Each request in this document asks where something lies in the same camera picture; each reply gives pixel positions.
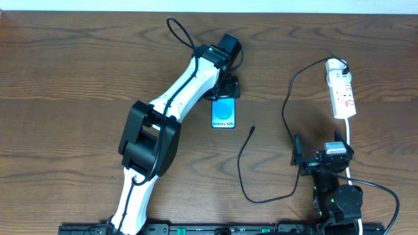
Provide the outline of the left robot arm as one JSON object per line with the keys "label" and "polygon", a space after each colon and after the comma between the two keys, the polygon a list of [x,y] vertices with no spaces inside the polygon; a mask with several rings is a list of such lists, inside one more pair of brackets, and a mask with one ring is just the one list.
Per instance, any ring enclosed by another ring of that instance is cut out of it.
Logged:
{"label": "left robot arm", "polygon": [[185,72],[164,94],[132,105],[118,147],[123,189],[118,209],[106,224],[107,234],[138,234],[143,229],[154,185],[176,156],[186,115],[201,99],[239,98],[238,78],[231,73],[240,55],[242,45],[230,34],[217,45],[198,46]]}

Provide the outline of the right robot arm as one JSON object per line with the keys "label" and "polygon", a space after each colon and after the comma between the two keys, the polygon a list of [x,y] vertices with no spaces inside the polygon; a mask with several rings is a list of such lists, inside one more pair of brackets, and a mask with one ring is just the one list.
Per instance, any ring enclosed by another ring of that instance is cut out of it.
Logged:
{"label": "right robot arm", "polygon": [[301,176],[313,178],[313,204],[320,214],[315,233],[356,234],[355,224],[362,217],[363,191],[356,185],[340,184],[338,176],[349,166],[353,149],[338,131],[334,132],[334,141],[325,143],[325,149],[315,157],[303,156],[298,134],[293,135],[293,143],[291,164],[299,167]]}

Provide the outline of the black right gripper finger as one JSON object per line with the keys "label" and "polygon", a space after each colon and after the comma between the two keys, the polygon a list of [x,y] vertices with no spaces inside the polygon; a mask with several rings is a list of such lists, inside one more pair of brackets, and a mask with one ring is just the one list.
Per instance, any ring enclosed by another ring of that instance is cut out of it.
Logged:
{"label": "black right gripper finger", "polygon": [[353,154],[353,149],[339,131],[334,131],[334,142],[340,149],[344,148],[347,154]]}
{"label": "black right gripper finger", "polygon": [[293,135],[293,152],[291,156],[291,165],[299,165],[303,159],[303,151],[300,138],[297,133]]}

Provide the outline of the blue Galaxy smartphone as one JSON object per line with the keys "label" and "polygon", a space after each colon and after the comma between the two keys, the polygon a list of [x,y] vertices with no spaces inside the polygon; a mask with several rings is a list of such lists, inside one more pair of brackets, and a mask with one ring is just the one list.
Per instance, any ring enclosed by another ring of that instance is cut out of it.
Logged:
{"label": "blue Galaxy smartphone", "polygon": [[212,128],[235,128],[235,99],[219,99],[212,101]]}

